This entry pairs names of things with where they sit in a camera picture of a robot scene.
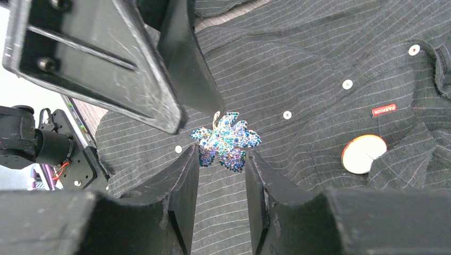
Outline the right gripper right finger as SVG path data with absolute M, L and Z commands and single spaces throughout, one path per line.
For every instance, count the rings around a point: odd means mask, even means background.
M 302 190 L 247 153 L 253 254 L 450 254 L 450 194 Z

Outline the black pinstriped shirt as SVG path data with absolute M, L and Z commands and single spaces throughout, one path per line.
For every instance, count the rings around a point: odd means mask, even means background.
M 450 1 L 271 1 L 197 38 L 258 154 L 301 189 L 450 192 Z M 387 152 L 352 174 L 342 151 L 366 134 Z

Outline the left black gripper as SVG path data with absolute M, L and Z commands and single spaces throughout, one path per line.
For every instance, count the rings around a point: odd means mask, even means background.
M 2 64 L 45 89 L 168 134 L 187 115 L 135 1 L 8 1 Z M 109 176 L 74 101 L 43 108 L 37 163 L 49 190 L 107 192 Z

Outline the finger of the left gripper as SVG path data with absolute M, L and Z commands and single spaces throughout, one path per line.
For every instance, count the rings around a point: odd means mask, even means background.
M 225 103 L 195 35 L 195 2 L 143 0 L 137 7 L 144 22 L 160 32 L 157 50 L 179 101 L 208 115 L 224 113 Z

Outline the orange round brooch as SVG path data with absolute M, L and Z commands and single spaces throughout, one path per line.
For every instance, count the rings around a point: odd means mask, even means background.
M 372 163 L 387 152 L 383 138 L 366 134 L 353 139 L 343 149 L 341 163 L 352 174 L 363 175 L 371 170 Z

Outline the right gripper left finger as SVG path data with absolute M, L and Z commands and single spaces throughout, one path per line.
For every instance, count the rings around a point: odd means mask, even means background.
M 1 192 L 1 254 L 190 254 L 198 147 L 119 198 L 90 190 Z

